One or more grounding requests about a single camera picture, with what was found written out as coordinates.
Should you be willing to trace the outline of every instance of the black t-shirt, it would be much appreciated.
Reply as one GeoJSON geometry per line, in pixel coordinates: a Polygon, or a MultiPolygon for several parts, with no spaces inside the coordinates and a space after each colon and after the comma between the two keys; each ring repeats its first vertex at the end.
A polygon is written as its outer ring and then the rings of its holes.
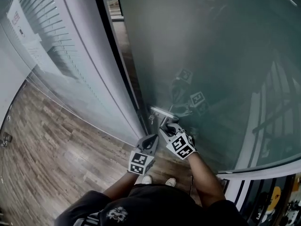
{"type": "Polygon", "coordinates": [[[185,192],[161,184],[135,185],[128,197],[116,201],[89,191],[55,220],[55,226],[99,225],[246,226],[247,223],[228,200],[215,202],[204,210],[185,192]]]}

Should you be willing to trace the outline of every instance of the floor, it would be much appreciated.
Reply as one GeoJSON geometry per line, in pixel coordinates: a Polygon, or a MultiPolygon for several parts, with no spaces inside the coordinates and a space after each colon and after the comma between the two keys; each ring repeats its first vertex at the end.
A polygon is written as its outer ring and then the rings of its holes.
{"type": "MultiPolygon", "coordinates": [[[[13,136],[0,149],[0,207],[13,225],[53,225],[88,190],[103,191],[127,170],[132,146],[74,116],[27,83],[2,132],[13,136]]],[[[189,192],[189,166],[159,148],[150,170],[154,182],[176,177],[189,192]]],[[[192,197],[198,200],[195,189],[192,197]]]]}

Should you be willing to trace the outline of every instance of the sneaker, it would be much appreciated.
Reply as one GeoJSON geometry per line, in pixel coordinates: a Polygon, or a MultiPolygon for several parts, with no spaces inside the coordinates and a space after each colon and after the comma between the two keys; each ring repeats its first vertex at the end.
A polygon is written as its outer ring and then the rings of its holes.
{"type": "Polygon", "coordinates": [[[151,184],[151,183],[152,183],[152,178],[149,175],[146,175],[142,180],[142,184],[151,184]]]}
{"type": "Polygon", "coordinates": [[[175,180],[175,178],[170,178],[169,180],[167,180],[166,182],[165,182],[165,185],[167,185],[167,186],[175,186],[175,184],[176,184],[176,180],[175,180]]]}

